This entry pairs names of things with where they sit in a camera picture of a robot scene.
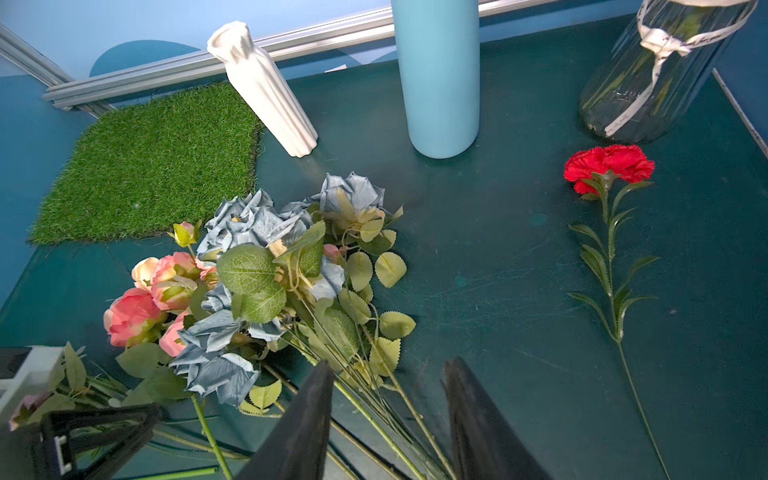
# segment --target red carnation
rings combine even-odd
[[[600,175],[612,170],[617,177],[631,184],[650,178],[654,162],[647,159],[637,145],[611,145],[580,151],[565,162],[565,180],[575,182],[574,190],[580,194],[596,194],[597,191],[584,183],[593,173]]]

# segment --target glass vase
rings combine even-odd
[[[757,0],[716,0],[725,6],[698,6],[713,2],[684,1],[697,5],[669,0],[643,3],[638,18],[614,45],[611,59],[593,73],[581,92],[579,113],[589,130],[626,144],[666,133],[696,97],[730,34],[757,4]],[[656,35],[655,44],[652,35]],[[665,57],[661,65],[660,56]]]

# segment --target white ceramic vase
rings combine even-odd
[[[317,146],[317,132],[270,55],[253,44],[248,25],[219,28],[208,51],[224,63],[232,86],[288,154],[303,157]]]

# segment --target pink flower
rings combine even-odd
[[[185,345],[179,343],[177,340],[179,340],[179,330],[184,328],[184,317],[187,316],[188,313],[189,312],[185,310],[181,315],[177,316],[174,322],[168,327],[168,330],[165,331],[163,338],[160,339],[160,347],[170,356],[178,356],[178,354],[184,350]]]
[[[152,277],[154,276],[158,261],[159,260],[155,257],[149,257],[136,264],[131,271],[131,276],[134,278],[134,285],[136,288],[141,288],[146,291],[150,290],[150,287],[152,286]]]
[[[149,339],[151,328],[167,315],[157,308],[148,291],[132,288],[104,312],[104,328],[112,345],[130,346]]]
[[[154,302],[163,310],[184,310],[197,288],[200,268],[189,253],[176,252],[157,262],[152,277]]]

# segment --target metal frame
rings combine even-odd
[[[3,25],[0,25],[0,55],[6,57],[11,63],[37,78],[49,88],[74,81],[74,78],[67,72]],[[63,108],[69,110],[72,106],[68,105]],[[114,110],[114,107],[106,101],[98,99],[91,103],[82,104],[79,109],[98,118],[103,113]]]
[[[481,17],[487,17],[556,1],[478,0],[478,12]],[[313,27],[259,38],[253,43],[269,52],[272,59],[280,61],[391,38],[394,35],[392,9],[380,8]],[[223,64],[213,55],[207,51],[196,51],[84,80],[53,84],[42,98],[53,101],[57,108],[71,108],[223,73]]]

